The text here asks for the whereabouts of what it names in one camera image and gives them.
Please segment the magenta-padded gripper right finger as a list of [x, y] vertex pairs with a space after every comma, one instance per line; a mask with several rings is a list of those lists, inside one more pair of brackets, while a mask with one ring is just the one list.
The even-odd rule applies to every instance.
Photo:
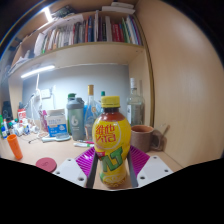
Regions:
[[127, 160], [133, 188], [146, 186], [173, 173], [157, 155], [149, 156], [133, 146]]

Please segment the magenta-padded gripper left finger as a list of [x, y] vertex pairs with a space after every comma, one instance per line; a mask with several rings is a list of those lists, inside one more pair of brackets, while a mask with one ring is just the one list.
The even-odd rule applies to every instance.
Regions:
[[98, 157], [90, 148], [76, 158], [67, 158], [53, 174], [78, 186], [92, 189], [95, 182]]

